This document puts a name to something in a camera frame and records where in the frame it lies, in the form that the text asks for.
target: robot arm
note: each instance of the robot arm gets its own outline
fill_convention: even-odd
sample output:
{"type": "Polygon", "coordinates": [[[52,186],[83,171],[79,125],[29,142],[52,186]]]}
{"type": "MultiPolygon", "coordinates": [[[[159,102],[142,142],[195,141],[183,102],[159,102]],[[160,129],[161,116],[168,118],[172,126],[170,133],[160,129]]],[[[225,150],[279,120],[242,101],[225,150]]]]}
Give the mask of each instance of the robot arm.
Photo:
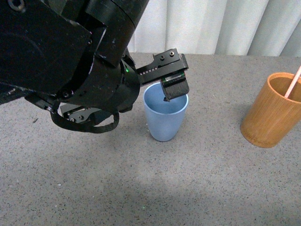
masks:
{"type": "Polygon", "coordinates": [[[127,50],[147,3],[1,1],[0,104],[25,97],[64,129],[103,133],[132,109],[143,85],[160,80],[166,101],[187,94],[183,54],[171,49],[136,69],[127,50]],[[111,115],[113,123],[96,127],[111,115]]]}

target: blue cup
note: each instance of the blue cup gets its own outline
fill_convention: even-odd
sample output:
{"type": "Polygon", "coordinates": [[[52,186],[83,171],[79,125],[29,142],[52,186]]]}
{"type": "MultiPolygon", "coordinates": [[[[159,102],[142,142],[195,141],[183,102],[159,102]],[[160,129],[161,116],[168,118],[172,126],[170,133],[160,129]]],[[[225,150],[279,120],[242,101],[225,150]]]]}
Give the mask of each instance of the blue cup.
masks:
{"type": "Polygon", "coordinates": [[[178,132],[188,105],[188,95],[164,101],[160,82],[149,86],[143,94],[144,109],[150,134],[158,141],[168,141],[178,132]]]}

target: white curtain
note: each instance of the white curtain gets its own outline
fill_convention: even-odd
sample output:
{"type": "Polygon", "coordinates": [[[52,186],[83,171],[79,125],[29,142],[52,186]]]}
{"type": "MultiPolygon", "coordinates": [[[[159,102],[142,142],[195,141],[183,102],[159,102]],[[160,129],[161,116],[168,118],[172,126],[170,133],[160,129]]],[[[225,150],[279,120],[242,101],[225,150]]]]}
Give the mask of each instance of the white curtain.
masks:
{"type": "Polygon", "coordinates": [[[301,0],[150,0],[128,48],[301,57],[301,0]]]}

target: gray table surface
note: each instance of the gray table surface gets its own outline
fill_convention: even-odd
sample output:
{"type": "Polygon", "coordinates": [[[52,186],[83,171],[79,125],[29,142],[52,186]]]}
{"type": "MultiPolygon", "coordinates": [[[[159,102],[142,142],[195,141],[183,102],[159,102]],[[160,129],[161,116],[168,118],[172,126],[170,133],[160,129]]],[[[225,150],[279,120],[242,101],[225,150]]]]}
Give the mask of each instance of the gray table surface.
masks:
{"type": "Polygon", "coordinates": [[[267,76],[301,58],[186,57],[190,103],[169,142],[148,132],[145,87],[102,135],[61,129],[24,99],[1,105],[0,225],[301,225],[301,125],[270,149],[239,130],[267,76]]]}

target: straw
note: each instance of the straw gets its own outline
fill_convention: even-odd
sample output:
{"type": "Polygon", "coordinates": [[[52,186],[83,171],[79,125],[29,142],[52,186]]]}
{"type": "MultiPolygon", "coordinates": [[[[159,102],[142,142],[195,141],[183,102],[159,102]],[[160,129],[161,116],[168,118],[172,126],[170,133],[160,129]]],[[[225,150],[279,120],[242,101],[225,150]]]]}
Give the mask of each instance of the straw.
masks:
{"type": "Polygon", "coordinates": [[[285,98],[288,98],[288,96],[291,94],[291,92],[292,92],[294,86],[296,85],[297,80],[300,77],[300,75],[301,75],[301,66],[299,67],[295,77],[293,78],[292,83],[290,84],[290,87],[288,88],[286,94],[284,95],[285,98]]]}

